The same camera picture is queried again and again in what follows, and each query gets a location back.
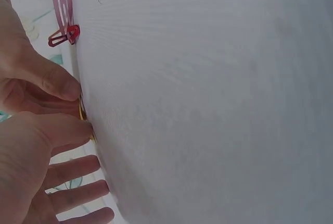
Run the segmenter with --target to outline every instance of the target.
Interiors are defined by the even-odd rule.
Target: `white fabric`
[[[130,224],[333,223],[331,0],[73,0]]]

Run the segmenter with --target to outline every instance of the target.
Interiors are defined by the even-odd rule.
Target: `finger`
[[[17,79],[5,79],[0,83],[0,105],[9,114],[30,111],[42,114],[44,108],[31,97],[26,89],[26,82]]]
[[[69,150],[74,150],[75,148],[81,147],[84,144],[88,143],[89,141],[90,141],[90,139],[86,139],[84,142],[79,143],[79,144],[67,144],[67,145],[64,145],[64,146],[56,147],[52,150],[51,157],[53,157],[55,155],[58,155],[60,153],[69,151]]]
[[[65,163],[52,164],[44,179],[44,189],[54,188],[67,181],[86,176],[100,168],[97,156],[88,155]]]
[[[37,140],[47,144],[50,151],[67,144],[81,144],[93,133],[89,122],[70,115],[21,113],[20,117],[30,124]]]
[[[56,214],[68,211],[72,208],[96,200],[109,193],[105,181],[80,186],[75,189],[61,190],[48,195]]]
[[[80,144],[92,134],[90,123],[64,114],[19,113],[0,124],[0,157],[13,171],[13,184],[25,197],[32,198],[42,186],[52,150],[67,144]]]
[[[88,215],[61,221],[60,224],[107,224],[114,219],[114,212],[109,207],[92,212]]]
[[[79,98],[79,82],[60,65],[44,58],[32,47],[27,47],[19,57],[12,78],[29,81],[46,93],[60,99],[75,101]]]

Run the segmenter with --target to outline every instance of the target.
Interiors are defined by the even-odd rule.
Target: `pink hair clip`
[[[72,0],[53,0],[53,4],[59,30],[48,38],[48,45],[55,47],[67,40],[74,44],[80,35],[80,27],[73,24]]]

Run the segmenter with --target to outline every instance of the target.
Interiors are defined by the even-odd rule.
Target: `fingernail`
[[[63,87],[63,96],[69,101],[75,101],[81,94],[81,87],[77,80],[68,81]]]

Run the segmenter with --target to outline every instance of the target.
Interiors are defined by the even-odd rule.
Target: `hand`
[[[9,114],[78,114],[80,85],[30,44],[10,0],[0,0],[0,108]]]
[[[64,114],[23,112],[0,123],[0,133],[0,223],[102,224],[113,219],[110,208],[63,222],[56,218],[58,213],[108,194],[105,181],[45,193],[99,168],[95,156],[49,165],[52,156],[88,141],[90,123]]]

